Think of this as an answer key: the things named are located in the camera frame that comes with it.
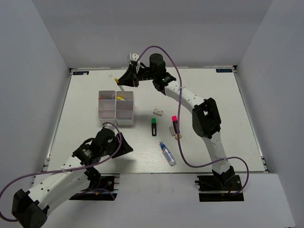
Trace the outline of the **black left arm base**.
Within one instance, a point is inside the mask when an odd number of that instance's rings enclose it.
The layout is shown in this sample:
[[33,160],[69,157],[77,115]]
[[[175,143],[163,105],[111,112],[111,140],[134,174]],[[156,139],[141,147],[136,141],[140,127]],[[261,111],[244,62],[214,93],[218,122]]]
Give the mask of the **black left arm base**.
[[120,175],[102,175],[100,177],[99,186],[89,191],[83,190],[69,200],[81,200],[81,201],[114,201],[118,195]]

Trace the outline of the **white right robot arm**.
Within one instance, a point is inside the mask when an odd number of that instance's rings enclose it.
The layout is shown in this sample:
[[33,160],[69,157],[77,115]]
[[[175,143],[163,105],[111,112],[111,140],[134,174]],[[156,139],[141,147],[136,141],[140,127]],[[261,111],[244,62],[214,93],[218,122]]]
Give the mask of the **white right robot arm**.
[[235,176],[234,169],[227,160],[220,137],[221,119],[216,101],[203,99],[181,86],[179,80],[167,72],[163,56],[151,54],[149,66],[139,61],[139,55],[129,54],[127,71],[117,80],[119,86],[138,87],[139,82],[151,80],[155,89],[184,106],[192,114],[192,128],[204,141],[211,162],[215,185],[226,189]]

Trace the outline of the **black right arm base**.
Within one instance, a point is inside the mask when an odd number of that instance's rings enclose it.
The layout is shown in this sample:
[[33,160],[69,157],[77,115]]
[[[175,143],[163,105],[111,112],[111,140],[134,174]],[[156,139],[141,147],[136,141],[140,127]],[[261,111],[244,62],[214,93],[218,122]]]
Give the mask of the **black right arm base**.
[[214,176],[202,175],[197,176],[194,183],[198,186],[200,202],[238,202],[244,201],[243,192],[241,190],[242,184],[239,175],[236,175],[228,184],[222,188],[219,187],[215,181]]

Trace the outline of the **green highlighter marker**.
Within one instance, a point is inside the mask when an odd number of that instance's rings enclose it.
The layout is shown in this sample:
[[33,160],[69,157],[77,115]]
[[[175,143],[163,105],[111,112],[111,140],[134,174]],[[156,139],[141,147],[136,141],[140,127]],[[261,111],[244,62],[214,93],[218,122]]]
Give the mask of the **green highlighter marker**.
[[155,137],[157,135],[157,121],[156,121],[156,118],[151,119],[151,127],[152,127],[152,136]]

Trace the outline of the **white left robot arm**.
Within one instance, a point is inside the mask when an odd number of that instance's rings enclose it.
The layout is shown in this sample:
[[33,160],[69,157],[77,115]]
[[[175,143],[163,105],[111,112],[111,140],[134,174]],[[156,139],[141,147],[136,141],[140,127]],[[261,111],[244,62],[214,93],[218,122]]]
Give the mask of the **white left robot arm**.
[[18,190],[13,197],[12,215],[24,228],[40,228],[48,215],[82,190],[96,190],[101,174],[94,168],[105,156],[116,158],[132,152],[121,133],[102,128],[94,138],[84,141],[54,173],[27,191]]

